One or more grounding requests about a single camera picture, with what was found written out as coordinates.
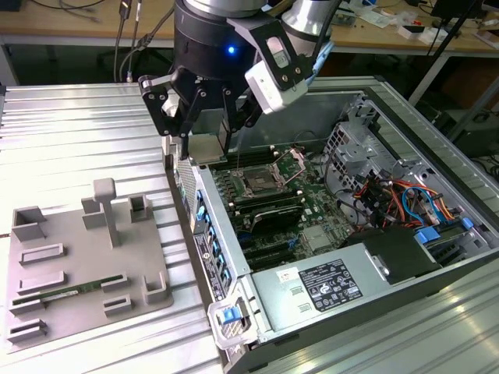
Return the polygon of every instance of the sticker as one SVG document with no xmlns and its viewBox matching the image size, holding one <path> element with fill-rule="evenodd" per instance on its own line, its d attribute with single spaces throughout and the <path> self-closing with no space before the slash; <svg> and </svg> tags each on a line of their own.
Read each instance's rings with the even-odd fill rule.
<svg viewBox="0 0 499 374">
<path fill-rule="evenodd" d="M 299 277 L 319 312 L 363 296 L 342 259 L 300 271 Z"/>
<path fill-rule="evenodd" d="M 289 269 L 279 270 L 275 272 L 281 283 L 298 279 L 298 268 L 290 267 Z"/>
</svg>

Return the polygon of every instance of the black cable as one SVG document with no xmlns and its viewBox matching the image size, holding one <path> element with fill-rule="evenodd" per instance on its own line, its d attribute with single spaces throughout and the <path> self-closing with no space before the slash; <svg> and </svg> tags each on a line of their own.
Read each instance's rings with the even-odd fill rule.
<svg viewBox="0 0 499 374">
<path fill-rule="evenodd" d="M 130 48 L 130 51 L 133 51 L 135 49 L 135 40 L 137 39 L 137 31 L 139 29 L 139 18 L 140 18 L 140 8 L 142 7 L 142 0 L 139 0 L 137 2 L 137 13 L 135 16 L 135 26 L 133 28 L 133 36 L 132 36 L 132 47 Z M 128 61 L 128 73 L 126 77 L 128 78 L 128 75 L 132 75 L 132 57 L 130 56 L 130 60 Z"/>
<path fill-rule="evenodd" d="M 423 12 L 425 12 L 426 14 L 429 14 L 431 16 L 431 12 L 427 12 L 426 10 L 423 9 L 424 6 L 426 6 L 427 8 L 432 9 L 429 5 L 424 5 L 424 4 L 420 5 L 418 8 L 420 10 L 422 10 Z"/>
<path fill-rule="evenodd" d="M 137 43 L 137 46 L 135 49 L 131 50 L 126 57 L 123 59 L 121 66 L 119 67 L 119 81 L 122 82 L 122 71 L 123 67 L 126 64 L 126 61 L 132 57 L 132 55 L 137 52 L 137 51 L 143 51 L 144 49 L 147 48 L 147 46 L 151 43 L 151 41 L 154 39 L 154 36 L 156 35 L 157 31 L 161 29 L 161 26 L 163 26 L 163 23 L 166 22 L 168 18 L 173 14 L 173 11 L 175 10 L 175 5 L 173 5 L 163 16 L 163 18 L 160 19 L 160 21 L 157 23 L 156 27 L 148 34 L 145 34 L 143 37 L 140 38 L 139 42 Z"/>
<path fill-rule="evenodd" d="M 118 68 L 118 47 L 119 47 L 119 41 L 121 40 L 122 34 L 123 34 L 123 26 L 125 26 L 125 20 L 123 18 L 121 18 L 119 20 L 118 35 L 116 35 L 115 63 L 113 65 L 113 76 L 115 79 L 115 83 L 118 82 L 118 74 L 117 74 L 116 69 Z"/>
<path fill-rule="evenodd" d="M 334 14 L 338 10 L 341 3 L 342 3 L 342 0 L 336 0 L 336 3 L 331 7 L 331 9 L 329 10 L 329 13 L 324 18 L 324 23 L 322 24 L 322 27 L 321 27 L 320 33 L 319 33 L 319 38 L 317 39 L 317 43 L 315 44 L 315 47 L 313 48 L 313 52 L 312 52 L 312 63 L 313 64 L 315 64 L 315 61 L 317 60 L 317 57 L 319 56 L 320 49 L 322 48 L 322 44 L 326 40 L 327 31 L 331 28 L 331 22 L 333 21 Z"/>
<path fill-rule="evenodd" d="M 83 8 L 88 8 L 90 6 L 94 6 L 94 5 L 97 5 L 97 4 L 101 4 L 102 2 L 105 2 L 106 0 L 99 0 L 98 2 L 93 2 L 92 4 L 88 4 L 88 5 L 82 5 L 82 6 L 73 6 L 72 8 L 63 8 L 63 7 L 59 7 L 59 6 L 51 6 L 51 5 L 46 5 L 46 4 L 42 4 L 41 2 L 38 2 L 37 0 L 31 0 L 32 2 L 34 2 L 35 4 L 38 4 L 40 6 L 43 6 L 45 8 L 49 8 L 49 9 L 55 9 L 55 10 L 65 10 L 65 9 L 68 9 L 68 10 L 72 10 L 72 9 L 83 9 Z"/>
<path fill-rule="evenodd" d="M 86 16 L 84 14 L 79 14 L 79 13 L 76 13 L 76 12 L 73 12 L 72 11 L 72 5 L 64 2 L 63 0 L 59 0 L 59 6 L 65 11 L 67 12 L 68 14 L 72 15 L 72 16 L 76 16 L 76 17 L 80 17 L 80 18 L 86 18 L 92 22 L 95 22 L 95 23 L 99 23 L 100 20 L 97 18 L 97 17 L 93 17 L 93 16 Z M 92 13 L 90 9 L 87 9 L 87 8 L 82 8 L 81 10 L 84 10 L 84 11 L 87 11 L 89 13 Z"/>
<path fill-rule="evenodd" d="M 304 134 L 310 134 L 312 135 L 313 137 L 315 137 L 316 140 L 320 141 L 321 143 L 323 144 L 326 144 L 326 142 L 321 139 L 314 131 L 312 130 L 303 130 L 303 131 L 300 131 L 298 132 L 296 135 L 295 135 L 295 138 L 293 139 L 293 143 L 296 143 L 296 141 L 298 140 L 298 138 L 301 136 L 301 135 L 304 135 Z"/>
<path fill-rule="evenodd" d="M 444 21 L 441 20 L 440 24 L 438 25 L 438 29 L 437 29 L 437 34 L 435 35 L 435 38 L 434 38 L 434 41 L 433 43 L 431 44 L 430 46 L 430 49 L 428 50 L 428 53 L 426 53 L 426 56 L 429 56 L 431 51 L 434 49 L 434 45 L 435 45 L 435 42 L 437 41 L 438 39 L 438 34 L 440 33 L 440 30 L 442 30 L 442 26 L 444 25 Z"/>
</svg>

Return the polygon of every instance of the blue wire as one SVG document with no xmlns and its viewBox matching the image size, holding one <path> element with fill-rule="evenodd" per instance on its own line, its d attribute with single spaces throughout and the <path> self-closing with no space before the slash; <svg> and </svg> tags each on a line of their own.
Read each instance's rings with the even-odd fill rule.
<svg viewBox="0 0 499 374">
<path fill-rule="evenodd" d="M 419 222 L 421 222 L 421 224 L 423 224 L 423 226 L 425 225 L 424 224 L 424 221 L 423 219 L 416 213 L 412 212 L 409 207 L 407 206 L 407 202 L 405 201 L 405 198 L 407 196 L 407 192 L 410 190 L 410 189 L 415 189 L 417 191 L 420 191 L 427 199 L 428 201 L 430 202 L 431 204 L 431 207 L 433 208 L 435 214 L 437 215 L 438 219 L 441 221 L 441 222 L 446 222 L 447 220 L 445 219 L 444 215 L 437 209 L 437 207 L 435 206 L 434 204 L 434 201 L 431 199 L 431 196 L 430 194 L 425 191 L 424 189 L 421 189 L 420 187 L 408 187 L 404 193 L 402 193 L 402 205 L 404 206 L 404 210 L 410 215 L 410 216 L 413 216 L 414 218 L 416 218 Z"/>
</svg>

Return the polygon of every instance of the wire bundle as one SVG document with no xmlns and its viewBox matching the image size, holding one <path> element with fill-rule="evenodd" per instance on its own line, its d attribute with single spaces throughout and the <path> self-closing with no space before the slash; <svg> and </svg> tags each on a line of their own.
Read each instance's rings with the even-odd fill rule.
<svg viewBox="0 0 499 374">
<path fill-rule="evenodd" d="M 376 205 L 376 207 L 370 204 L 370 209 L 373 211 L 373 217 L 377 216 L 378 219 L 381 217 L 383 223 L 377 221 L 376 218 L 371 222 L 375 225 L 375 222 L 378 222 L 383 228 L 389 224 L 396 224 L 405 228 L 417 228 L 431 224 L 414 211 L 415 207 L 421 204 L 419 201 L 421 196 L 429 202 L 431 209 L 440 222 L 454 220 L 454 216 L 445 205 L 442 194 L 429 189 L 425 185 L 403 180 L 369 178 L 358 192 L 353 193 L 352 197 L 356 201 L 368 202 L 369 198 L 373 198 L 376 193 L 384 197 L 381 198 L 381 203 L 378 201 L 379 205 Z"/>
</svg>

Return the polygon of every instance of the black cable on desk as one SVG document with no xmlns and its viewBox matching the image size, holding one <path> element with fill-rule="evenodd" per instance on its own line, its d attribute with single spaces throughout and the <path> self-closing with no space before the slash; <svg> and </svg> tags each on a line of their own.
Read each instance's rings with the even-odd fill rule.
<svg viewBox="0 0 499 374">
<path fill-rule="evenodd" d="M 163 18 L 160 19 L 160 21 L 157 23 L 156 27 L 148 34 L 145 34 L 143 37 L 140 38 L 139 42 L 137 43 L 136 48 L 131 50 L 126 57 L 123 59 L 122 64 L 119 67 L 119 81 L 123 81 L 122 77 L 122 71 L 123 67 L 126 64 L 126 61 L 129 58 L 132 58 L 132 55 L 137 52 L 137 51 L 142 51 L 147 48 L 147 46 L 151 43 L 151 41 L 154 39 L 156 36 L 157 31 L 163 26 L 163 23 L 166 22 L 168 18 L 173 14 L 173 11 L 175 10 L 175 4 L 167 11 L 167 13 L 163 16 Z"/>
<path fill-rule="evenodd" d="M 437 35 L 435 35 L 434 41 L 433 41 L 433 43 L 431 44 L 430 49 L 428 50 L 428 53 L 426 53 L 426 56 L 429 56 L 429 55 L 430 55 L 430 53 L 431 53 L 431 51 L 432 51 L 432 49 L 434 49 L 435 42 L 436 42 L 436 41 L 437 41 L 437 39 L 438 39 L 438 35 L 440 34 L 440 31 L 442 30 L 442 26 L 443 26 L 443 25 L 444 25 L 444 21 L 443 21 L 443 20 L 441 20 L 440 25 L 438 25 Z"/>
<path fill-rule="evenodd" d="M 123 34 L 123 26 L 125 26 L 125 20 L 121 18 L 119 20 L 118 35 L 116 36 L 115 61 L 113 64 L 113 77 L 115 79 L 115 83 L 118 82 L 118 74 L 116 69 L 118 68 L 118 47 L 119 47 L 119 41 L 121 40 Z"/>
<path fill-rule="evenodd" d="M 140 18 L 140 8 L 142 7 L 142 0 L 138 0 L 137 2 L 137 13 L 135 16 L 135 26 L 133 28 L 133 36 L 132 36 L 132 47 L 130 48 L 130 52 L 135 49 L 135 40 L 137 39 L 137 30 L 139 29 L 139 18 Z M 121 78 L 122 70 L 119 70 L 119 81 L 122 82 Z M 130 60 L 128 61 L 128 72 L 126 74 L 126 78 L 128 80 L 128 77 L 132 76 L 132 56 L 130 56 Z"/>
<path fill-rule="evenodd" d="M 115 79 L 115 83 L 118 82 L 118 48 L 119 42 L 122 39 L 123 27 L 125 26 L 125 21 L 130 17 L 130 11 L 132 8 L 132 0 L 121 0 L 119 3 L 119 26 L 118 26 L 118 35 L 116 35 L 116 45 L 115 45 L 115 60 L 113 64 L 113 77 Z"/>
<path fill-rule="evenodd" d="M 72 9 L 83 9 L 83 8 L 88 8 L 90 6 L 94 6 L 94 5 L 97 5 L 97 4 L 101 4 L 102 2 L 105 2 L 106 0 L 99 0 L 98 2 L 93 2 L 92 4 L 87 4 L 87 5 L 82 5 L 82 6 L 73 6 L 71 8 L 63 8 L 63 7 L 60 7 L 60 6 L 51 6 L 51 5 L 46 5 L 46 4 L 42 4 L 41 2 L 38 2 L 37 0 L 31 0 L 32 2 L 34 2 L 35 4 L 38 4 L 40 6 L 43 6 L 45 8 L 49 8 L 49 9 L 55 9 L 55 10 L 65 10 L 65 9 L 68 9 L 68 10 L 72 10 Z"/>
</svg>

